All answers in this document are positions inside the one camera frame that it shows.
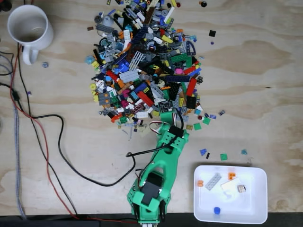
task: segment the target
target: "lego pile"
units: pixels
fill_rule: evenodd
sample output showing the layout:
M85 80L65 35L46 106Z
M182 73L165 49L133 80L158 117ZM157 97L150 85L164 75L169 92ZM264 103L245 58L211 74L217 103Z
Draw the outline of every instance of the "lego pile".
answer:
M99 114L108 116L119 128L134 126L134 131L142 131L146 128L143 119L175 107L184 122L194 111L199 120L209 124L216 116L200 116L203 109L195 89L203 82L201 63L194 57L196 36L172 27L175 8L164 9L163 0L125 3L123 12L112 10L95 17L102 39L86 62L95 68L90 88L94 101L103 106ZM121 31L112 28L113 23ZM187 129L193 127L201 129L200 123Z

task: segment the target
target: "red lego brick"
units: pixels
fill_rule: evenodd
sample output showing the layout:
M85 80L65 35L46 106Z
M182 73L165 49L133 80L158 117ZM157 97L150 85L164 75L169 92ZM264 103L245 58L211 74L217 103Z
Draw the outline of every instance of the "red lego brick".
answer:
M111 70L107 70L106 75L110 76L111 79L113 79L114 81L116 81L118 79L118 76L116 74L114 74Z
M184 72L185 75L187 75L187 74L189 74L189 73L191 73L191 72L193 72L195 70L196 70L196 67L193 66L193 67L190 67L190 68L184 70L183 72Z
M191 96L194 92L197 80L195 78L190 79L190 82L187 87L186 95Z
M148 96L147 96L144 92L139 91L139 92L137 93L137 95L138 95L138 97L139 97L140 99L142 99L143 102L145 102L149 107L151 107L152 105L154 105L154 102L153 102L150 98L148 98Z

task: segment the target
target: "pink lego piece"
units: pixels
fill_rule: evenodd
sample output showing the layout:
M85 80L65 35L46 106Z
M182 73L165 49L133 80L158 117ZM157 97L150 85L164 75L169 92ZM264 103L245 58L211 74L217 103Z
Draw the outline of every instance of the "pink lego piece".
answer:
M176 73L176 74L183 74L183 69L176 69L176 70L175 70L175 73Z

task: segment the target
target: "wooden table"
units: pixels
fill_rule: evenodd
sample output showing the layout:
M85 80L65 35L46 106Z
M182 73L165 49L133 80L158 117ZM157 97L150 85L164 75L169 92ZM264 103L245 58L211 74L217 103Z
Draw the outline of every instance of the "wooden table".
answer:
M14 1L13 8L23 1ZM303 211L303 4L299 0L212 0L202 8L197 0L180 0L173 13L173 27L197 35L197 56L202 63L203 84L199 85L201 105L209 114L226 114L189 131L189 143L179 159L178 176L168 212L193 212L193 172L203 163L247 164L263 168L268 176L268 210ZM83 174L110 183L132 165L129 151L153 148L156 137L128 136L92 101L89 84L94 75L84 63L99 41L94 16L118 9L105 0L36 0L48 15L55 37L40 52L33 66L22 64L34 115L56 113L65 119L63 152ZM0 13L0 50L16 52ZM216 37L208 36L217 31ZM44 69L42 62L48 62ZM16 75L16 90L26 97ZM1 82L9 78L0 77ZM12 103L8 90L0 88L0 215L17 215L15 199L15 150ZM29 119L21 116L20 148L22 201L31 214L67 213L46 177L46 164ZM196 123L195 116L189 123ZM60 122L41 120L50 148L50 162L79 213L128 213L126 194L135 175L131 173L111 188L100 187L78 177L61 159L57 140ZM207 148L209 159L199 150ZM246 149L248 155L241 155ZM144 167L150 155L137 158Z

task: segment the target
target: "white plastic tray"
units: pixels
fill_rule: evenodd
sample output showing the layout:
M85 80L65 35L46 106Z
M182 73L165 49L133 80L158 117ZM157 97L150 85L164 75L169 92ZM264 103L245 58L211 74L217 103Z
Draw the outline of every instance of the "white plastic tray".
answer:
M216 174L219 182L211 191L205 188ZM221 184L229 181L228 173L235 173L246 192L224 193ZM202 180L203 187L198 187ZM214 208L219 207L219 215ZM263 169L240 166L198 166L194 174L194 215L200 221L238 224L262 224L267 219L267 175Z

